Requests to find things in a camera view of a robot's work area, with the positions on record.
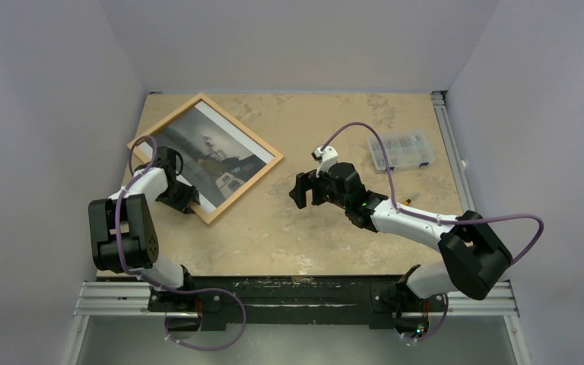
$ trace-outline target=wooden table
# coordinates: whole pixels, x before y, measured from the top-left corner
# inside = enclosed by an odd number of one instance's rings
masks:
[[[194,275],[366,275],[401,274],[412,265],[439,261],[440,254],[403,237],[353,226],[330,204],[297,209],[287,196],[294,176],[316,168],[310,153],[346,122],[371,124],[378,132],[423,129],[436,161],[419,170],[396,172],[399,201],[415,194],[412,206],[461,214],[442,135],[426,94],[208,94],[284,159],[211,226],[161,203],[151,206],[160,254]],[[193,94],[152,94],[138,125],[142,132]],[[357,168],[368,189],[389,194],[385,174],[376,173],[361,127],[342,132],[331,145],[340,161]],[[140,164],[134,157],[134,164]],[[129,180],[127,171],[124,182]]]

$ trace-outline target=white backdrop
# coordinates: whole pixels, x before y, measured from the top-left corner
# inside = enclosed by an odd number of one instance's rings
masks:
[[[101,0],[161,91],[446,90],[498,0]]]
[[[143,101],[96,0],[0,1],[0,363],[59,363]]]
[[[584,363],[584,0],[502,0],[447,102],[477,208],[547,222],[512,272],[534,363]]]

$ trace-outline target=plastic storage box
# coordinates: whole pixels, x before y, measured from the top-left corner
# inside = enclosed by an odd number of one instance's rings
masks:
[[[433,147],[424,131],[380,133],[379,136],[389,155],[391,171],[425,167],[435,161]],[[386,171],[382,149],[374,135],[368,138],[368,147],[373,154],[375,168]]]

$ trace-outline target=picture frame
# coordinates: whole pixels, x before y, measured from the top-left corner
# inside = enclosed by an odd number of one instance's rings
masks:
[[[177,179],[197,188],[200,204],[191,208],[206,224],[283,159],[281,152],[204,94],[138,134],[129,148],[143,135],[152,135],[158,147],[167,146],[182,155],[182,173]],[[144,163],[151,153],[147,142],[134,149]]]

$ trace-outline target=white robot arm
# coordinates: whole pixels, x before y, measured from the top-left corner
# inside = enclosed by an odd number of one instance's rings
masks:
[[[343,208],[346,217],[359,228],[403,236],[443,256],[442,262],[421,265],[408,273],[406,284],[416,297],[460,290],[482,300],[511,264],[511,253],[487,224],[443,223],[482,218],[478,213],[467,211],[457,217],[408,206],[396,209],[387,196],[366,190],[354,166],[337,161],[333,147],[317,148],[313,157],[318,168],[297,174],[290,191],[299,209],[305,208],[306,192],[311,190],[313,205],[330,202]]]

